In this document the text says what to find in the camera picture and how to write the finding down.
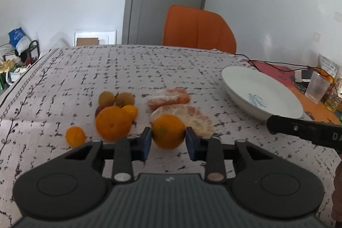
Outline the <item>frosted plastic cup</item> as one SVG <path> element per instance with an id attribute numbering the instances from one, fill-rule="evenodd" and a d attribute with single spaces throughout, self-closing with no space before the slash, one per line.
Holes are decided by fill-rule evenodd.
<path id="1" fill-rule="evenodd" d="M 319 72 L 314 71 L 307 90 L 305 91 L 305 96 L 313 103 L 318 104 L 325 95 L 329 86 L 329 79 L 325 78 Z"/>

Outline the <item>white foam packaging board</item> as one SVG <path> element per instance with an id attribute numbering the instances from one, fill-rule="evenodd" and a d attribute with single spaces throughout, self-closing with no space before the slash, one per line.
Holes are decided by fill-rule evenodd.
<path id="1" fill-rule="evenodd" d="M 76 46 L 116 44 L 116 31 L 78 31 L 74 34 Z"/>

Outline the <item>snack package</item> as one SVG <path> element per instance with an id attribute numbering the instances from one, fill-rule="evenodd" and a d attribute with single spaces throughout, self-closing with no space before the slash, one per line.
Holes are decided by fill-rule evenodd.
<path id="1" fill-rule="evenodd" d="M 331 84 L 335 82 L 340 73 L 340 67 L 322 54 L 318 56 L 318 68 L 318 72 Z"/>

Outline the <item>orange chair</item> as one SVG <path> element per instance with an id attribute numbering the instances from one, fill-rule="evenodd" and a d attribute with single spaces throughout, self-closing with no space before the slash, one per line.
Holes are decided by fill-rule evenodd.
<path id="1" fill-rule="evenodd" d="M 162 37 L 164 46 L 217 49 L 235 54 L 237 45 L 232 30 L 218 14 L 186 6 L 169 8 Z"/>

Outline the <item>orange red table mat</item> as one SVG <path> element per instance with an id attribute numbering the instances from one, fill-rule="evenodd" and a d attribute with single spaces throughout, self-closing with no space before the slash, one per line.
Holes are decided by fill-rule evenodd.
<path id="1" fill-rule="evenodd" d="M 341 124 L 339 118 L 323 102 L 315 104 L 305 96 L 304 93 L 307 86 L 295 82 L 295 69 L 299 69 L 301 66 L 275 64 L 264 61 L 249 61 L 249 64 L 285 85 L 301 102 L 305 118 L 310 118 L 316 122 Z"/>

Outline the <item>small tangerine behind orange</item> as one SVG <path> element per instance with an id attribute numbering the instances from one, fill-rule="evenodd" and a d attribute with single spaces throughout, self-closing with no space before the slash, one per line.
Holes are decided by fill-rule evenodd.
<path id="1" fill-rule="evenodd" d="M 139 109 L 137 107 L 134 105 L 126 105 L 123 106 L 122 109 L 128 113 L 132 122 L 136 120 L 139 113 Z"/>

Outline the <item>patterned white tablecloth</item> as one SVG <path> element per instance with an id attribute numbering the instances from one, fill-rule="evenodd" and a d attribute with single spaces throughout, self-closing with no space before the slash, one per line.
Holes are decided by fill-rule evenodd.
<path id="1" fill-rule="evenodd" d="M 12 197 L 16 179 L 69 150 L 65 132 L 84 130 L 98 137 L 94 113 L 104 91 L 129 92 L 139 110 L 131 135 L 150 124 L 147 100 L 163 88 L 185 88 L 191 103 L 208 115 L 214 135 L 225 144 L 245 139 L 319 177 L 325 197 L 318 217 L 333 226 L 333 179 L 340 158 L 335 150 L 282 134 L 240 110 L 228 97 L 221 71 L 242 59 L 216 50 L 158 46 L 98 46 L 47 53 L 1 95 L 1 226 L 21 215 Z"/>

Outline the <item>peeled grapefruit segment upper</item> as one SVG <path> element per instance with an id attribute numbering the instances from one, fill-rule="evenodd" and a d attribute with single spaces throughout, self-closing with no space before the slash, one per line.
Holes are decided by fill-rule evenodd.
<path id="1" fill-rule="evenodd" d="M 156 110 L 157 108 L 165 105 L 174 104 L 188 104 L 191 101 L 191 97 L 186 89 L 183 88 L 165 88 L 157 91 L 147 101 L 147 106 L 150 110 Z"/>

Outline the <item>white ceramic bowl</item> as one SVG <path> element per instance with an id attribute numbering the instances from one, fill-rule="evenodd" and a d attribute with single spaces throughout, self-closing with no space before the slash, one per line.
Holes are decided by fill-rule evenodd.
<path id="1" fill-rule="evenodd" d="M 228 96 L 244 112 L 266 122 L 273 115 L 299 119 L 304 110 L 298 98 L 274 78 L 242 66 L 228 66 L 221 72 Z"/>

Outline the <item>blue plastic bag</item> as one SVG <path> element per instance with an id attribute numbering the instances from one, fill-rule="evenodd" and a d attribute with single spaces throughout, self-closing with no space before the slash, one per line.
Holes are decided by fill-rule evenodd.
<path id="1" fill-rule="evenodd" d="M 19 52 L 23 52 L 27 50 L 29 47 L 31 40 L 27 37 L 26 33 L 22 30 L 22 28 L 17 28 L 11 30 L 8 33 L 10 44 Z"/>

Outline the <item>brown kiwi left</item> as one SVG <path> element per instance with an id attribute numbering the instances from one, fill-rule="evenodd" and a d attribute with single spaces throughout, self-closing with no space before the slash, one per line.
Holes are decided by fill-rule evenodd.
<path id="1" fill-rule="evenodd" d="M 104 91 L 99 95 L 99 106 L 112 106 L 115 104 L 116 96 L 110 91 Z"/>

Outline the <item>peeled grapefruit segment lower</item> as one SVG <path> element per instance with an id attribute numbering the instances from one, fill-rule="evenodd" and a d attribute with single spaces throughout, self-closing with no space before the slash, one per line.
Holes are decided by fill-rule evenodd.
<path id="1" fill-rule="evenodd" d="M 186 127 L 191 127 L 199 137 L 209 138 L 214 134 L 214 125 L 211 118 L 191 105 L 173 104 L 161 106 L 152 112 L 151 121 L 153 122 L 163 115 L 176 116 Z"/>

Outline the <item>brown kiwi right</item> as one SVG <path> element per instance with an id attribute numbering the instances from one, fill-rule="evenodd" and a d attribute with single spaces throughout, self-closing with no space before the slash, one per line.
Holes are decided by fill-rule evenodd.
<path id="1" fill-rule="evenodd" d="M 118 107 L 124 107 L 127 105 L 134 105 L 135 97 L 132 93 L 122 92 L 116 95 L 115 104 Z"/>

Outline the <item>black metal rack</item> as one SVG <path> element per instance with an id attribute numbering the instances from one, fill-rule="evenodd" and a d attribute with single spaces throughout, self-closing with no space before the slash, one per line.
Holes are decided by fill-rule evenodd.
<path id="1" fill-rule="evenodd" d="M 23 51 L 22 53 L 18 53 L 18 51 L 14 48 L 11 48 L 2 55 L 3 61 L 16 59 L 16 62 L 21 65 L 30 65 L 33 64 L 40 55 L 39 42 L 37 40 L 31 41 L 29 47 Z"/>

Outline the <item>black white power adapter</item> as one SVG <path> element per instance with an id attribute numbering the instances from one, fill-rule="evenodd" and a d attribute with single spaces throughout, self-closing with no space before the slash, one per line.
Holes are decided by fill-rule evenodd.
<path id="1" fill-rule="evenodd" d="M 301 69 L 295 70 L 295 82 L 296 83 L 309 83 L 311 76 L 313 75 L 313 69 Z"/>

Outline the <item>large orange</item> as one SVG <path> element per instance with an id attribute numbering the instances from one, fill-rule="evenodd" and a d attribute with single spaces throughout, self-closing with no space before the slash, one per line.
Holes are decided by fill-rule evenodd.
<path id="1" fill-rule="evenodd" d="M 95 126 L 102 139 L 114 142 L 128 136 L 132 127 L 132 119 L 122 108 L 109 106 L 98 113 Z"/>

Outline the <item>medium orange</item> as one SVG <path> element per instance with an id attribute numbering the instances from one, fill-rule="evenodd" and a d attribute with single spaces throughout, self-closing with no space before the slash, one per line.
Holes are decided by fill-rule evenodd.
<path id="1" fill-rule="evenodd" d="M 174 149 L 182 144 L 186 127 L 176 116 L 166 114 L 152 122 L 152 139 L 162 149 Z"/>

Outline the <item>brown kiwi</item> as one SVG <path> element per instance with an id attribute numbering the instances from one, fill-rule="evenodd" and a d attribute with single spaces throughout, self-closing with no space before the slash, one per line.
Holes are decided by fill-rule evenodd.
<path id="1" fill-rule="evenodd" d="M 127 105 L 134 105 L 135 97 L 132 93 L 122 92 L 116 95 L 115 104 L 118 107 L 124 107 Z"/>
<path id="2" fill-rule="evenodd" d="M 99 106 L 112 106 L 115 104 L 116 96 L 110 91 L 104 91 L 99 95 Z"/>

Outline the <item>small red apple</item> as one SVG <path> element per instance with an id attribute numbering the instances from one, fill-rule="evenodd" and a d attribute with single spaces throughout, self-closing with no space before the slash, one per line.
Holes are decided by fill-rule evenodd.
<path id="1" fill-rule="evenodd" d="M 98 114 L 105 108 L 109 107 L 109 105 L 107 104 L 104 104 L 104 105 L 99 105 L 95 111 L 95 117 L 98 116 Z"/>

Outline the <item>peeled grapefruit segment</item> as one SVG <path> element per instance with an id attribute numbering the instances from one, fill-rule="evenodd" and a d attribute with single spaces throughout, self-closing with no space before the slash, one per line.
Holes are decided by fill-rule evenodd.
<path id="1" fill-rule="evenodd" d="M 150 110 L 156 110 L 157 108 L 165 105 L 174 104 L 188 104 L 191 101 L 191 97 L 186 89 L 183 88 L 165 88 L 157 91 L 147 101 L 147 106 Z"/>
<path id="2" fill-rule="evenodd" d="M 163 115 L 176 116 L 186 127 L 191 127 L 199 137 L 209 138 L 214 134 L 214 125 L 211 118 L 191 105 L 173 104 L 161 106 L 152 112 L 151 121 L 153 122 Z"/>

